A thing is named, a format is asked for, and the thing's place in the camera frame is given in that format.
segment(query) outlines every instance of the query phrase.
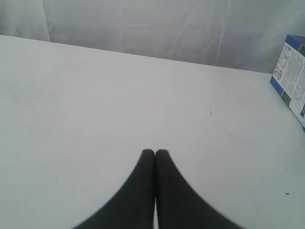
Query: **white table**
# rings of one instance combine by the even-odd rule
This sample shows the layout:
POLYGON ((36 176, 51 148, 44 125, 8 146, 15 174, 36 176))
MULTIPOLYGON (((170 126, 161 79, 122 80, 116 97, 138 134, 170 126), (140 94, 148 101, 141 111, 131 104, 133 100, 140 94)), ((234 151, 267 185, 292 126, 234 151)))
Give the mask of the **white table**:
POLYGON ((144 148, 241 226, 305 225, 305 134, 271 75, 5 36, 0 53, 0 228, 75 226, 144 148))

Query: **box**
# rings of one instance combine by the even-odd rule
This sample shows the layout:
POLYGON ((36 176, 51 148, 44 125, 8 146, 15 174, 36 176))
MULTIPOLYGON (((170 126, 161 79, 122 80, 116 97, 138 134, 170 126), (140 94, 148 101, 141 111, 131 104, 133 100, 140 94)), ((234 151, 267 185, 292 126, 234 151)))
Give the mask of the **box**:
POLYGON ((305 126, 305 37, 286 37, 271 84, 305 126))

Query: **white fabric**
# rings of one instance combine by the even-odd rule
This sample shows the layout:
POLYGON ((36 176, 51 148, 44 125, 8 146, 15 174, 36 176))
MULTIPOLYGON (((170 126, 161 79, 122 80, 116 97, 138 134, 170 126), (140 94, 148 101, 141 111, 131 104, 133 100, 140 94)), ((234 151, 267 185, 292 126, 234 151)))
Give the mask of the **white fabric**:
POLYGON ((0 0, 4 35, 271 73, 304 0, 0 0))

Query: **white surface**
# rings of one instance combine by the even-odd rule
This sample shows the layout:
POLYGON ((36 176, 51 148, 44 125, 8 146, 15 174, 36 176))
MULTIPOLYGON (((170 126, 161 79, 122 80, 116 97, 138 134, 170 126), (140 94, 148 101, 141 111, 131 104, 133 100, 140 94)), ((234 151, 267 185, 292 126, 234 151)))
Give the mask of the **white surface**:
POLYGON ((286 35, 305 36, 304 8, 304 0, 0 0, 0 21, 4 35, 272 73, 286 35))
POLYGON ((0 228, 80 223, 143 148, 168 149, 248 229, 305 224, 305 134, 271 75, 5 36, 0 50, 0 228))

